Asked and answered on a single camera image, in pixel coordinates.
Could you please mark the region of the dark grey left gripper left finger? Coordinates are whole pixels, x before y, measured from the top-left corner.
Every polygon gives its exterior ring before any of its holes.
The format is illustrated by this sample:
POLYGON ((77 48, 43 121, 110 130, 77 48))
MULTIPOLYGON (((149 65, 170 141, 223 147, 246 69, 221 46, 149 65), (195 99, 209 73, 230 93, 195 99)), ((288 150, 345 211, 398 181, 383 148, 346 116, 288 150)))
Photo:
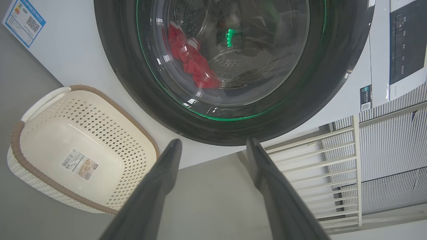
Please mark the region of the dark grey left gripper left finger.
POLYGON ((181 140, 171 140, 99 240, 157 240, 164 202, 175 186, 181 153, 181 140))

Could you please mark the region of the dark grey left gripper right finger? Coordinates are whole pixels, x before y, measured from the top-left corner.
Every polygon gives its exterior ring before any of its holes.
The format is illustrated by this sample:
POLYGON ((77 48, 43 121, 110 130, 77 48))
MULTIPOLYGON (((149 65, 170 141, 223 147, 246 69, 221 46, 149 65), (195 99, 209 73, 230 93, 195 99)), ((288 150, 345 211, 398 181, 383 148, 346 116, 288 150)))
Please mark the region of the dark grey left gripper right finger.
POLYGON ((261 144, 247 140, 247 172, 262 194, 273 240, 330 240, 261 144))

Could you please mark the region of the glass washing machine door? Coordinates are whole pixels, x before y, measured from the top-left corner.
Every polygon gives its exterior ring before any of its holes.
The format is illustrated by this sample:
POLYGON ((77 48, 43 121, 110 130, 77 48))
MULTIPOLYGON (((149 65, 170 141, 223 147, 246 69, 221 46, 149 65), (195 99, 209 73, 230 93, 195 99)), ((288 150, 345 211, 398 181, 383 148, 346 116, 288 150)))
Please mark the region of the glass washing machine door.
POLYGON ((185 138, 242 146, 285 135, 339 92, 369 36, 369 0, 94 0, 116 77, 138 105, 185 138), (172 56, 169 22, 221 85, 199 89, 172 56))

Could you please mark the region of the red and white garment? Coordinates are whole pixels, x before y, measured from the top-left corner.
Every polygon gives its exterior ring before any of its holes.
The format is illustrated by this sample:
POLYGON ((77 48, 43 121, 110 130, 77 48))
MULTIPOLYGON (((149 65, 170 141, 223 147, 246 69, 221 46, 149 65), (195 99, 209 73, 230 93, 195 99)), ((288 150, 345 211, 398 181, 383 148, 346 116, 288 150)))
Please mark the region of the red and white garment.
POLYGON ((175 22, 170 21, 167 31, 167 40, 172 56, 183 63, 183 71, 192 76, 199 89, 216 89, 221 81, 209 67, 207 59, 200 53, 199 41, 187 38, 183 29, 175 22))

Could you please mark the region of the white printed product label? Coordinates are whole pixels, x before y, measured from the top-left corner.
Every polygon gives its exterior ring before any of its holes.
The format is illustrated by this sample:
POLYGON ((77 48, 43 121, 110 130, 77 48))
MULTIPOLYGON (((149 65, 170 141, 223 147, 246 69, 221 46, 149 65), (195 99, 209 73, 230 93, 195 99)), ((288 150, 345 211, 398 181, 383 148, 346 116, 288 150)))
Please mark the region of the white printed product label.
POLYGON ((68 172, 89 181, 99 164, 76 149, 72 149, 61 161, 60 166, 68 172))

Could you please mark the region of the cream laundry basket brown rim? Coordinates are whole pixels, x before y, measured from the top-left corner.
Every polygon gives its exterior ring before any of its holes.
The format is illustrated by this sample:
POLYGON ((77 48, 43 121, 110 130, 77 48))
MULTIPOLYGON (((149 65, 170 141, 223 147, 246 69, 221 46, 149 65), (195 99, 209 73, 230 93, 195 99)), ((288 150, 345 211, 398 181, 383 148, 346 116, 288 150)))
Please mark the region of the cream laundry basket brown rim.
POLYGON ((15 176, 63 204, 116 215, 159 155, 151 135, 116 102, 73 85, 50 92, 23 115, 7 163, 15 176), (89 181, 60 166, 72 149, 99 164, 89 181))

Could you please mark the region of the white washing machine body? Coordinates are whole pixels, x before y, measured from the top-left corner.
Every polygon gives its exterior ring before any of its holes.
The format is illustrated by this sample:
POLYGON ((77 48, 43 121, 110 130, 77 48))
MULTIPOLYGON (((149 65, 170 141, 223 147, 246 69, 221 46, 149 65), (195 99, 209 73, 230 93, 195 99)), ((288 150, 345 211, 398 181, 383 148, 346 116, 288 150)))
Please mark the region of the white washing machine body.
MULTIPOLYGON (((314 117, 291 132, 262 143, 272 146, 302 135, 308 130, 359 111, 359 89, 369 83, 374 87, 373 106, 427 100, 427 65, 398 86, 387 87, 389 14, 414 0, 369 0, 375 5, 371 35, 354 69, 337 95, 314 117)), ((99 36, 93 0, 29 0, 45 20, 28 50, 62 85, 87 85, 102 91, 137 120, 160 148, 179 138, 175 132, 149 116, 128 94, 116 77, 99 36)))

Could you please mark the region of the dark appliance control panel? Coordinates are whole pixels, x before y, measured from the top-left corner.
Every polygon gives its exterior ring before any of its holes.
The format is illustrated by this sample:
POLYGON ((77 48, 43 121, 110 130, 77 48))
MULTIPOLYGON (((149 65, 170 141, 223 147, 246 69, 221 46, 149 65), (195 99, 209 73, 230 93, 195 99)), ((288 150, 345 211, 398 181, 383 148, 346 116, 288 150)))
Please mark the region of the dark appliance control panel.
POLYGON ((390 85, 424 68, 427 0, 390 1, 390 85))

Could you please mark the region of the white slatted railing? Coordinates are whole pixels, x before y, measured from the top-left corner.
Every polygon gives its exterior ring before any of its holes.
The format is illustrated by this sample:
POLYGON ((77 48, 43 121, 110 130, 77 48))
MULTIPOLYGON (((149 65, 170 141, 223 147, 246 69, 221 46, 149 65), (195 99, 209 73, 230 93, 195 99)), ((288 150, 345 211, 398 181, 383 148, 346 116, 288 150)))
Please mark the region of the white slatted railing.
MULTIPOLYGON (((326 234, 359 230, 362 187, 358 116, 334 132, 313 132, 264 148, 326 234)), ((247 152, 238 153, 247 166, 247 152)))

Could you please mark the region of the ribbed grey panel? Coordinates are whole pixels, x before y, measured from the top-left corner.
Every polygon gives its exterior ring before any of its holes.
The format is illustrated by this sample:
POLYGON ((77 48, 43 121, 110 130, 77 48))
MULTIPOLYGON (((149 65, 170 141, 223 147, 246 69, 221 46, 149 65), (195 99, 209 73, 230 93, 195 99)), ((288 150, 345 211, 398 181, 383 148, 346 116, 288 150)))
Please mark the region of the ribbed grey panel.
POLYGON ((362 214, 427 203, 427 84, 359 114, 362 214))

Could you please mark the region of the small dark QR sticker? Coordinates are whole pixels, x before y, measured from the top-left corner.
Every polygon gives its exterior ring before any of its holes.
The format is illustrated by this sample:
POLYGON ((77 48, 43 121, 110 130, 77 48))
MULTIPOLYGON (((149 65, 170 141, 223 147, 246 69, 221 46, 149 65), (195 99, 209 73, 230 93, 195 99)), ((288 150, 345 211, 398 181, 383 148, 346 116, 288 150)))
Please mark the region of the small dark QR sticker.
POLYGON ((360 111, 372 108, 372 85, 360 89, 360 111))

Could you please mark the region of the blue energy label sticker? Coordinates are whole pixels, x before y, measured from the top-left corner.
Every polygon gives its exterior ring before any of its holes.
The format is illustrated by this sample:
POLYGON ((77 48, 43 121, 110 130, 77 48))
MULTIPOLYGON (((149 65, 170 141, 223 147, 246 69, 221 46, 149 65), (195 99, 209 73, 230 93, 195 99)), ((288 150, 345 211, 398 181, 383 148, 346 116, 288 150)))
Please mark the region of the blue energy label sticker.
POLYGON ((32 45, 45 24, 46 20, 29 0, 13 0, 4 18, 6 28, 27 48, 32 45))

